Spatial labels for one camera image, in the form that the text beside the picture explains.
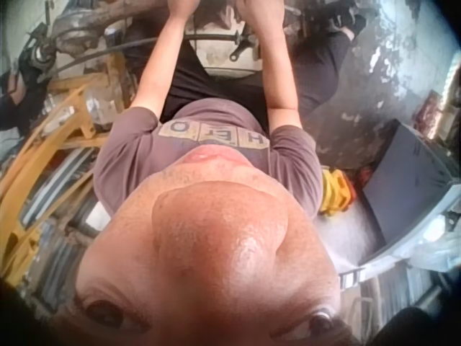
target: black pants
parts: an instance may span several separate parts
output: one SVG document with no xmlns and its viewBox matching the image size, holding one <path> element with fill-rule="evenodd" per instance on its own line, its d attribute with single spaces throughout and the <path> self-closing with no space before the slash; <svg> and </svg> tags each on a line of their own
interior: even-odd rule
<svg viewBox="0 0 461 346">
<path fill-rule="evenodd" d="M 4 95 L 0 100 L 0 131 L 18 127 L 21 137 L 26 137 L 34 122 L 42 114 L 43 103 L 47 95 L 48 83 L 46 80 L 37 83 L 42 71 L 31 66 L 30 49 L 23 50 L 19 56 L 19 70 L 26 84 L 27 91 L 24 99 L 15 105 L 11 98 L 6 95 L 10 71 L 0 76 L 0 88 Z"/>
<path fill-rule="evenodd" d="M 143 30 L 141 23 L 133 23 L 128 37 L 131 40 L 145 38 L 142 34 Z M 310 40 L 293 52 L 292 64 L 302 119 L 306 119 L 315 108 L 336 93 L 339 71 L 350 44 L 349 38 L 344 33 L 335 32 Z M 151 50 L 152 46 L 133 48 L 124 52 L 128 68 L 138 79 L 146 67 Z M 161 121 L 165 123 L 171 120 L 190 102 L 208 97 L 230 99 L 243 105 L 255 116 L 262 128 L 268 131 L 262 72 L 242 79 L 216 81 L 203 68 L 192 46 L 184 42 Z"/>
</svg>

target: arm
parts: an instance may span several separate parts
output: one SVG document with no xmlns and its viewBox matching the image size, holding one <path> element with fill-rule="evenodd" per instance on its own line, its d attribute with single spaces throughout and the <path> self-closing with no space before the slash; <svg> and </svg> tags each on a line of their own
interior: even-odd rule
<svg viewBox="0 0 461 346">
<path fill-rule="evenodd" d="M 144 107 L 160 118 L 171 87 L 184 28 L 200 0 L 169 0 L 170 17 L 158 37 L 131 107 Z"/>
<path fill-rule="evenodd" d="M 298 112 L 295 78 L 283 32 L 283 0 L 238 0 L 238 10 L 253 27 L 261 43 L 270 133 L 285 125 L 303 128 Z"/>
<path fill-rule="evenodd" d="M 7 81 L 6 93 L 0 99 L 0 130 L 9 130 L 18 125 L 15 110 L 17 105 L 24 99 L 26 91 L 27 87 L 22 74 L 11 70 Z"/>
</svg>

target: yellow object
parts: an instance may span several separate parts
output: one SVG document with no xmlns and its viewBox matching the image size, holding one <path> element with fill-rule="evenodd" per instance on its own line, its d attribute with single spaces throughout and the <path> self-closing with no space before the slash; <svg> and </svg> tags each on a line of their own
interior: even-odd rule
<svg viewBox="0 0 461 346">
<path fill-rule="evenodd" d="M 83 110 L 81 99 L 83 91 L 88 86 L 85 84 L 76 91 L 70 90 L 69 96 L 60 103 L 42 123 L 35 129 L 29 140 L 22 147 L 18 157 L 5 174 L 0 183 L 0 274 L 10 285 L 20 284 L 22 276 L 30 266 L 38 251 L 38 239 L 40 238 L 39 226 L 46 220 L 64 200 L 70 197 L 76 189 L 85 183 L 91 172 L 84 175 L 85 179 L 78 181 L 56 203 L 53 203 L 42 218 L 28 229 L 24 229 L 19 222 L 19 214 L 25 204 L 30 191 L 39 179 L 43 170 L 47 167 L 55 153 L 67 138 L 80 129 L 85 130 L 87 137 L 96 135 L 88 112 Z M 47 138 L 41 138 L 42 129 L 47 123 L 56 117 L 59 110 L 69 105 L 76 107 L 75 114 L 70 116 L 59 129 L 51 133 Z"/>
<path fill-rule="evenodd" d="M 345 211 L 354 199 L 354 192 L 347 183 L 347 178 L 339 169 L 330 172 L 324 169 L 323 173 L 323 201 L 320 212 L 328 216 Z"/>
<path fill-rule="evenodd" d="M 85 137 L 73 137 L 69 138 L 61 146 L 61 150 L 75 149 L 75 148 L 101 148 L 109 138 L 108 133 L 101 133 L 95 135 L 92 139 L 86 139 Z"/>
</svg>

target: lips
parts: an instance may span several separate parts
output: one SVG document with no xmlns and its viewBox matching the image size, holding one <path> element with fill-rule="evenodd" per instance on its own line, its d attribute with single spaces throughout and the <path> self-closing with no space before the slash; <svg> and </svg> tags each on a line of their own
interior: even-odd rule
<svg viewBox="0 0 461 346">
<path fill-rule="evenodd" d="M 253 167 L 251 162 L 237 150 L 227 146 L 205 145 L 190 151 L 183 156 L 179 164 L 198 164 L 212 160 L 226 160 L 234 163 L 236 166 Z"/>
</svg>

